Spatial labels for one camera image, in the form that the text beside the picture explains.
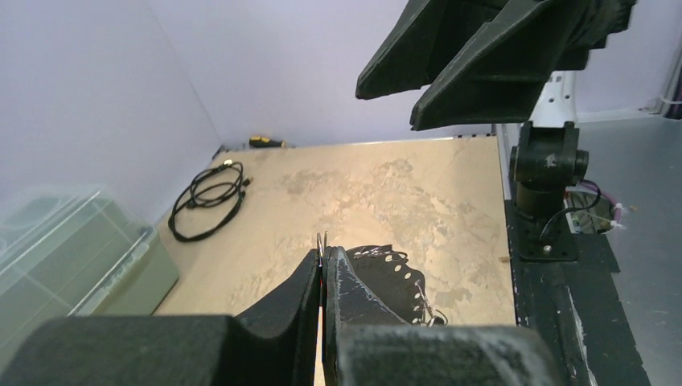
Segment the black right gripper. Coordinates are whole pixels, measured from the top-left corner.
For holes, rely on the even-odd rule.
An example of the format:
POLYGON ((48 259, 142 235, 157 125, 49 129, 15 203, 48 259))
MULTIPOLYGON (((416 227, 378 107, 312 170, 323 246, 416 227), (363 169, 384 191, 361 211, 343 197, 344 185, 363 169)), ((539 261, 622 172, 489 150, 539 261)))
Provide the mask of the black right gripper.
POLYGON ((415 131, 529 119, 553 71, 581 71, 628 29, 636 0, 509 1, 413 107, 415 131))

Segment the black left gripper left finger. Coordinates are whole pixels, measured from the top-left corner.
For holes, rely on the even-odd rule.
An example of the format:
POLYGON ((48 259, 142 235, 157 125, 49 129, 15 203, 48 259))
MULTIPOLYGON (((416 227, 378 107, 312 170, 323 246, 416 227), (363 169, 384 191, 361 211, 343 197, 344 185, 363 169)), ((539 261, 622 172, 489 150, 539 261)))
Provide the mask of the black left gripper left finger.
POLYGON ((92 316, 44 323, 4 385, 312 385, 321 269, 310 251, 238 315, 92 316))

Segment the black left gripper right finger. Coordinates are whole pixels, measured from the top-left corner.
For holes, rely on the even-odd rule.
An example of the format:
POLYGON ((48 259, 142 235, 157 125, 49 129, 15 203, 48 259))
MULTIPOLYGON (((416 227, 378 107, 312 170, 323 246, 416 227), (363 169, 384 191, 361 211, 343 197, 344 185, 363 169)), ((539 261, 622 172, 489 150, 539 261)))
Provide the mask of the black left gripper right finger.
POLYGON ((560 385, 541 337, 518 326, 350 324, 322 321, 329 385, 560 385))

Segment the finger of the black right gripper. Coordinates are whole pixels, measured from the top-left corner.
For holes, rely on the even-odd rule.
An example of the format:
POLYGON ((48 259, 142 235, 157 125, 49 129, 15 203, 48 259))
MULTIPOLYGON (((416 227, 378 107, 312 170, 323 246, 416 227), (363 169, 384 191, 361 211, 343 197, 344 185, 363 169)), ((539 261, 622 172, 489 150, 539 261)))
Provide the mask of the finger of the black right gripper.
POLYGON ((359 74, 355 97, 371 100, 432 84, 505 1, 409 1, 359 74))

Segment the large metal keyring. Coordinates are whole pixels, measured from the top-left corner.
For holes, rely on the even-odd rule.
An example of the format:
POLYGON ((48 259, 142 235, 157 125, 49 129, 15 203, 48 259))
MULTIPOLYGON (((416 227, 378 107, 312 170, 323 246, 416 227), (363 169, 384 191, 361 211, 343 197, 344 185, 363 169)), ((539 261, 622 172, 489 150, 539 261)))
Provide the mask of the large metal keyring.
POLYGON ((445 326, 448 318, 431 305, 425 275, 409 266, 408 255, 392 245, 346 250, 317 235, 322 269, 322 321, 335 331, 343 325, 445 326))

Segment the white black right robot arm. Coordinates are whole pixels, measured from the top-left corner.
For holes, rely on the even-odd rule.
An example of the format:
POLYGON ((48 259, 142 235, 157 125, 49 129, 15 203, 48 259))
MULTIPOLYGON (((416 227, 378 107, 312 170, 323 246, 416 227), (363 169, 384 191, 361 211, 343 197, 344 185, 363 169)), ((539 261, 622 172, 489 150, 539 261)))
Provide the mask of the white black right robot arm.
POLYGON ((410 125, 519 123, 510 170, 527 216, 547 218, 585 175, 571 117, 540 120, 537 103, 554 72, 583 70, 590 52, 625 31, 631 1, 410 1, 359 74, 370 100, 421 90, 410 125))

